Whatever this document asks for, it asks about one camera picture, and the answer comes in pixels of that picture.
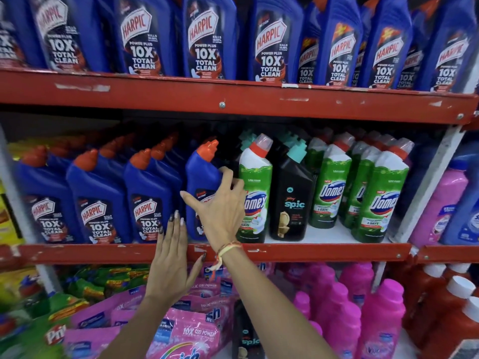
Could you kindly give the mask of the blue detergent bottle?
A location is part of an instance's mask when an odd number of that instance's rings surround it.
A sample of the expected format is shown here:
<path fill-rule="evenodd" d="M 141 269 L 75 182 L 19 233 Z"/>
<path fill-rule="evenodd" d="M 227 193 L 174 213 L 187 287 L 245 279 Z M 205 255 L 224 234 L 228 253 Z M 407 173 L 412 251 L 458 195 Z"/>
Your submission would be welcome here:
<path fill-rule="evenodd" d="M 479 246 L 479 140 L 460 147 L 454 161 L 467 163 L 468 184 L 440 242 L 449 246 Z"/>

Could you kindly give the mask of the group of red white-capped bottles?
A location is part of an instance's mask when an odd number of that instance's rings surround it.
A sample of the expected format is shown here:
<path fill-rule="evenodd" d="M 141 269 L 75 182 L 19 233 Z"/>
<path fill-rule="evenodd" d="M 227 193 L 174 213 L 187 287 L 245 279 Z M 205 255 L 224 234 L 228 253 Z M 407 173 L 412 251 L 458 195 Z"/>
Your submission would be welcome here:
<path fill-rule="evenodd" d="M 472 263 L 394 265 L 406 312 L 393 359 L 479 359 L 479 285 Z"/>

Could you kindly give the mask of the yellow packets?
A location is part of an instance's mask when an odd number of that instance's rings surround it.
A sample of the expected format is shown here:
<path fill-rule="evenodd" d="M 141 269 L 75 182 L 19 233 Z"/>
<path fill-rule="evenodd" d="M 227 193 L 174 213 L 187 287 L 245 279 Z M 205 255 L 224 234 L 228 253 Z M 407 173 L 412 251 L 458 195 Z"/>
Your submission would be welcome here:
<path fill-rule="evenodd" d="M 24 242 L 6 190 L 0 180 L 0 245 L 16 246 Z"/>

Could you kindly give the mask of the person's right forearm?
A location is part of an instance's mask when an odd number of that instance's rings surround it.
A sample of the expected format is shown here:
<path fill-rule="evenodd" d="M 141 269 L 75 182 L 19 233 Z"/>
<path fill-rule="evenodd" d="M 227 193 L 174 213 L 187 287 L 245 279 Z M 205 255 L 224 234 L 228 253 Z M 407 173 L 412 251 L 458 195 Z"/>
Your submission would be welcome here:
<path fill-rule="evenodd" d="M 339 359 L 243 249 L 234 248 L 223 259 L 268 359 Z"/>

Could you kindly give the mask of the group of pink bottles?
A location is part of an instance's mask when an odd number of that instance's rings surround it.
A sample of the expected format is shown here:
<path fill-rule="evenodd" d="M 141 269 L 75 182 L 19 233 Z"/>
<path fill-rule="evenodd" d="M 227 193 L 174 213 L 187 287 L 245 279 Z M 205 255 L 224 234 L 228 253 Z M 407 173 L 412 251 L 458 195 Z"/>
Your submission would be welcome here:
<path fill-rule="evenodd" d="M 295 305 L 312 323 L 339 359 L 393 359 L 404 305 L 404 287 L 385 279 L 372 292 L 371 262 L 343 267 L 338 280 L 325 263 L 300 267 Z"/>

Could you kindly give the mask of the person's left hand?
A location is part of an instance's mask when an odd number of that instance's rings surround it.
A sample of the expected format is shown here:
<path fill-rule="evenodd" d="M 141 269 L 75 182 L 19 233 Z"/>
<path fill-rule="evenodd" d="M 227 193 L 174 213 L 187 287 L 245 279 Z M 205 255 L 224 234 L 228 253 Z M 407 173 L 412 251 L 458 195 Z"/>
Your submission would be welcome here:
<path fill-rule="evenodd" d="M 150 271 L 146 286 L 146 295 L 153 296 L 176 296 L 182 293 L 183 296 L 188 293 L 193 285 L 186 285 L 187 279 L 187 229 L 183 219 L 183 241 L 179 257 L 172 252 L 172 232 L 173 232 L 174 213 L 169 217 L 166 228 L 165 248 L 167 255 L 159 262 L 153 261 L 150 265 Z"/>

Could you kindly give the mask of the green white cleaner bottle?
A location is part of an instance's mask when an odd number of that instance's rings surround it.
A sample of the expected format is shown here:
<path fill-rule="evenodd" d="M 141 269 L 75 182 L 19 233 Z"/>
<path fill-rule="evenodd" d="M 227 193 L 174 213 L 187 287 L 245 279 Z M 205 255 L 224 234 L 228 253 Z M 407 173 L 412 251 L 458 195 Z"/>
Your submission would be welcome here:
<path fill-rule="evenodd" d="M 244 244 L 264 243 L 272 183 L 272 163 L 266 158 L 273 140 L 260 134 L 241 154 L 238 178 L 244 182 L 244 218 L 237 239 Z"/>

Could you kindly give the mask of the short red shelf beam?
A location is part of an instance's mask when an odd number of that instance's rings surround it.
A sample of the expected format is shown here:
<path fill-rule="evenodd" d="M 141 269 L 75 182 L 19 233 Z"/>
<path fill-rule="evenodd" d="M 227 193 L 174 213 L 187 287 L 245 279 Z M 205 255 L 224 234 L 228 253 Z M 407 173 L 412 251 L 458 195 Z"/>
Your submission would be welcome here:
<path fill-rule="evenodd" d="M 479 246 L 423 246 L 414 256 L 413 261 L 416 264 L 475 264 L 479 263 Z"/>

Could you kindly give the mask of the group of green red-capped bottles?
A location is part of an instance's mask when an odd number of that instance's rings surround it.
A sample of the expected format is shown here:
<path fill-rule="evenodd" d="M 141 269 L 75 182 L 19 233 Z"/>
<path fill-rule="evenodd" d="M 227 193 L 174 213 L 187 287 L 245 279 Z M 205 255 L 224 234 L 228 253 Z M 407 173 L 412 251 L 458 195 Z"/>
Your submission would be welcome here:
<path fill-rule="evenodd" d="M 331 229 L 337 220 L 361 243 L 380 243 L 404 187 L 414 142 L 371 131 L 351 150 L 348 133 L 324 155 L 309 223 Z"/>

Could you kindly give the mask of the pile of pink pouches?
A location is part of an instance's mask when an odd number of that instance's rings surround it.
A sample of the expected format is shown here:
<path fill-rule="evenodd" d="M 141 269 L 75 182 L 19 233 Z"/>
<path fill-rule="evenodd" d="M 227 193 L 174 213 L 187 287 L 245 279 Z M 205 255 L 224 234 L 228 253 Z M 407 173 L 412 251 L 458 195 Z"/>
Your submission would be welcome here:
<path fill-rule="evenodd" d="M 228 344 L 238 292 L 225 266 L 211 276 L 210 265 L 204 265 L 159 324 L 145 359 L 211 359 Z M 66 358 L 98 359 L 133 318 L 145 290 L 145 285 L 125 290 L 74 314 L 63 338 Z"/>

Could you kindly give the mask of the row of large blue bottles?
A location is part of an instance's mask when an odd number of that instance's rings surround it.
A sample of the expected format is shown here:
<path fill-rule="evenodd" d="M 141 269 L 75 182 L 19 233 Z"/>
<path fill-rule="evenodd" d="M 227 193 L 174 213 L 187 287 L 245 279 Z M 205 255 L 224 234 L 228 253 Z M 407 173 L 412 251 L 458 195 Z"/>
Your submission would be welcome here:
<path fill-rule="evenodd" d="M 459 92 L 479 0 L 0 0 L 0 68 Z"/>

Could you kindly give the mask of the blue orange-capped cleaner bottle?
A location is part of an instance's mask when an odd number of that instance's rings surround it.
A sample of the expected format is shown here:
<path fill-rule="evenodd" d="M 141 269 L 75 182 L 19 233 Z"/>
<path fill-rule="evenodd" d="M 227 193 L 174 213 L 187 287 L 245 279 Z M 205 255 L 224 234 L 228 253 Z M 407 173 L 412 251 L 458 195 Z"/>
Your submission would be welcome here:
<path fill-rule="evenodd" d="M 222 173 L 212 164 L 218 144 L 216 139 L 205 141 L 191 154 L 185 165 L 186 191 L 201 203 L 213 199 L 222 181 Z M 198 213 L 190 206 L 186 206 L 185 213 L 189 238 L 207 242 Z"/>

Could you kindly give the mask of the person's right hand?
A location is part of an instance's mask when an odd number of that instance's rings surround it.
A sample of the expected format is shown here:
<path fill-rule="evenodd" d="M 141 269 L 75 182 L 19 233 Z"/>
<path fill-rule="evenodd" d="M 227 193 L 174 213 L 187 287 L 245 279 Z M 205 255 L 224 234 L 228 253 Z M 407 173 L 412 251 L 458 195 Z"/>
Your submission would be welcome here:
<path fill-rule="evenodd" d="M 215 253 L 223 245 L 236 241 L 236 234 L 245 216 L 246 199 L 246 196 L 231 194 L 233 171 L 227 167 L 221 167 L 219 171 L 223 174 L 221 184 L 213 199 L 204 202 L 206 207 L 199 217 L 207 240 Z"/>

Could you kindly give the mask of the green refill pouch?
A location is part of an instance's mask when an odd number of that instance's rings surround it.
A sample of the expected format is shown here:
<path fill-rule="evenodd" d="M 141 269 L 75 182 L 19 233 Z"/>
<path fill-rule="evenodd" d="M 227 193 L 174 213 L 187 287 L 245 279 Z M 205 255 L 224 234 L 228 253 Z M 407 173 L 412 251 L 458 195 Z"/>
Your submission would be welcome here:
<path fill-rule="evenodd" d="M 0 359 L 65 359 L 63 339 L 74 314 L 90 303 L 66 293 L 49 293 L 41 301 L 44 315 L 25 308 L 0 313 Z"/>

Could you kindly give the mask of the white shelf upright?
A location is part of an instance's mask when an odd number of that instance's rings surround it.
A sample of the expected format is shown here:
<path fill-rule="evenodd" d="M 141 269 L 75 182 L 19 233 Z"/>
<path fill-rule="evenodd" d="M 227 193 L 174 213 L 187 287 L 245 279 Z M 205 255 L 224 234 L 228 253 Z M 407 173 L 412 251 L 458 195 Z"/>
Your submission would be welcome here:
<path fill-rule="evenodd" d="M 400 217 L 394 212 L 390 220 L 385 236 L 386 242 L 390 246 L 393 243 L 406 244 L 407 246 L 406 253 L 393 254 L 393 258 L 399 259 L 400 262 L 415 263 L 416 254 L 419 250 L 410 244 L 410 236 L 460 145 L 464 133 L 462 126 L 450 125 L 447 128 L 404 217 Z"/>

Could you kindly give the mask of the black teal-capped cleaner bottle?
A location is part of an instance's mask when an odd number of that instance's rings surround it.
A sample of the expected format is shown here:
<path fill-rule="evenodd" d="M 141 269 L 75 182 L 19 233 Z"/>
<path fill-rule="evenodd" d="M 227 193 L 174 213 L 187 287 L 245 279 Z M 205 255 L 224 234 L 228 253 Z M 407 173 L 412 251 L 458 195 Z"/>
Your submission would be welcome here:
<path fill-rule="evenodd" d="M 278 140 L 280 141 L 280 146 L 276 151 L 279 157 L 283 157 L 294 145 L 300 142 L 301 138 L 295 133 L 285 131 L 279 133 Z"/>
<path fill-rule="evenodd" d="M 247 135 L 241 135 L 240 142 L 235 147 L 230 163 L 230 168 L 233 170 L 235 176 L 238 175 L 239 161 L 242 153 L 256 140 L 257 136 L 258 135 L 254 132 L 249 132 Z"/>
<path fill-rule="evenodd" d="M 269 229 L 276 241 L 299 242 L 306 234 L 315 181 L 303 163 L 306 142 L 299 139 L 288 146 L 274 167 Z"/>

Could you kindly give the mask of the group of blue orange-capped bottles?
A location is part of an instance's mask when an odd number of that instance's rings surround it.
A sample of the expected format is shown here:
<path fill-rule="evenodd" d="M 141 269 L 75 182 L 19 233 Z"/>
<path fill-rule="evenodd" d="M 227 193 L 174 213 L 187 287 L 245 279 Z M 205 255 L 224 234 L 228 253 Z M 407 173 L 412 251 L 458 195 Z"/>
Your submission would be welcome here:
<path fill-rule="evenodd" d="M 47 150 L 38 146 L 16 163 L 30 216 L 45 244 L 129 244 L 135 238 L 126 190 L 93 170 L 93 149 L 79 155 L 66 174 L 47 166 Z"/>

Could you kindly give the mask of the orange thread wrist band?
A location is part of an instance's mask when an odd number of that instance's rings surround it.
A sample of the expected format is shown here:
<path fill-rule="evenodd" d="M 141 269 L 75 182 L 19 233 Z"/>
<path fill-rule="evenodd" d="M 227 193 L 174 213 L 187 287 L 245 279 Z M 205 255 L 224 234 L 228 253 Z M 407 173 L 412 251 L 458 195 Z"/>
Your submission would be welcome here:
<path fill-rule="evenodd" d="M 219 251 L 217 252 L 217 254 L 215 255 L 215 261 L 213 263 L 212 266 L 210 266 L 210 277 L 209 277 L 209 281 L 214 281 L 216 280 L 216 276 L 217 276 L 217 271 L 225 265 L 224 263 L 224 259 L 223 259 L 223 256 L 231 251 L 232 249 L 234 248 L 239 248 L 239 249 L 243 249 L 242 247 L 242 243 L 239 242 L 239 241 L 234 241 L 234 242 L 231 242 L 231 243 L 228 243 L 228 244 L 225 244 L 223 245 Z"/>

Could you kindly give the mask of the red metal shelf beam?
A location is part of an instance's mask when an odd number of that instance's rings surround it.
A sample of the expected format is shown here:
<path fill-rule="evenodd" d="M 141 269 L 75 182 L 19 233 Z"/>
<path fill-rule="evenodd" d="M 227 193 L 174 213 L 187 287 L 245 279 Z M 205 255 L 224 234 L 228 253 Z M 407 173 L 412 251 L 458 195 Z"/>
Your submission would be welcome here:
<path fill-rule="evenodd" d="M 0 103 L 461 125 L 479 96 L 309 84 L 0 69 Z"/>
<path fill-rule="evenodd" d="M 273 243 L 245 244 L 255 262 L 404 261 L 408 243 Z M 0 245 L 0 269 L 27 265 L 146 264 L 155 253 L 152 244 L 127 245 Z"/>

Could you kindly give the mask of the grey shelf upright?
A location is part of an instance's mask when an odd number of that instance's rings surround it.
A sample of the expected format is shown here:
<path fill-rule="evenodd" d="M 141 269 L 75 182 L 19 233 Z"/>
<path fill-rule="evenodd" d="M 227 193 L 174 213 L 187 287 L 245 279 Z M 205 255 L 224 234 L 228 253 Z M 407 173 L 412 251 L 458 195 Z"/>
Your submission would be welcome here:
<path fill-rule="evenodd" d="M 40 236 L 35 229 L 33 218 L 30 217 L 27 205 L 23 200 L 21 186 L 16 181 L 15 167 L 15 162 L 8 149 L 5 133 L 0 124 L 0 180 L 5 187 L 7 198 L 19 226 L 21 236 L 24 239 L 23 245 L 16 245 L 10 248 L 14 264 L 17 266 L 34 265 L 48 293 L 53 291 L 63 292 L 57 272 L 53 266 L 39 264 L 36 260 L 28 258 L 21 252 L 21 248 L 35 248 L 35 245 L 40 243 Z"/>

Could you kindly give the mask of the pile of green packets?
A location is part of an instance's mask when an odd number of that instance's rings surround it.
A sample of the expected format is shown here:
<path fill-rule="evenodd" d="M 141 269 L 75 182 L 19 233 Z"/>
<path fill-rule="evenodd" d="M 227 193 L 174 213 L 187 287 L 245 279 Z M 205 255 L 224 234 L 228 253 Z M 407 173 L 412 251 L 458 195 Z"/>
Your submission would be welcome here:
<path fill-rule="evenodd" d="M 90 303 L 98 303 L 147 283 L 149 264 L 62 266 L 58 277 L 63 290 Z"/>

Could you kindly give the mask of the person's left forearm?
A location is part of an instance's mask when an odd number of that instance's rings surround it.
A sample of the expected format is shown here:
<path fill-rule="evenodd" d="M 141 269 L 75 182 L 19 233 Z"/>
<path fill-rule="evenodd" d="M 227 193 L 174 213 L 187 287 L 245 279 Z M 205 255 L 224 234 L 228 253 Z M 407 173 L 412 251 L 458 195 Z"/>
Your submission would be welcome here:
<path fill-rule="evenodd" d="M 183 296 L 147 294 L 132 319 L 104 349 L 98 359 L 145 359 L 154 335 L 167 311 Z"/>

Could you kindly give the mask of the pink detergent bottle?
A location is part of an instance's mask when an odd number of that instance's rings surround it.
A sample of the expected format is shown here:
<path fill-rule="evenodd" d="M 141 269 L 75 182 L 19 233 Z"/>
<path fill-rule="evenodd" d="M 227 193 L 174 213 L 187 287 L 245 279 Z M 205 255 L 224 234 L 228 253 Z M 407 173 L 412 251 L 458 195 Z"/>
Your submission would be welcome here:
<path fill-rule="evenodd" d="M 449 163 L 410 235 L 413 246 L 421 248 L 438 244 L 469 183 L 466 177 L 468 166 L 469 163 L 461 159 Z"/>

